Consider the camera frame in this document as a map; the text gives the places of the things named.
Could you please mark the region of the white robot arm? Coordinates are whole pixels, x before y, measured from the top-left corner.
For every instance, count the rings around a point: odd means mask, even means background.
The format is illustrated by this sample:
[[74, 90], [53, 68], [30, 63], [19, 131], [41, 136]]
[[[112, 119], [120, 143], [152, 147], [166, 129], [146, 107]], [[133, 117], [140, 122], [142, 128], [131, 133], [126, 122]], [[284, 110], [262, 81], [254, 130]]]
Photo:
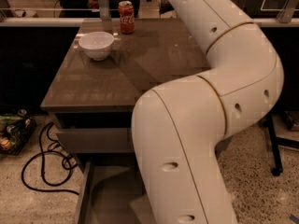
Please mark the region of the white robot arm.
[[231, 0], [169, 0], [209, 70], [145, 92], [132, 137], [157, 224], [237, 224], [216, 145], [263, 118], [284, 73], [260, 27]]

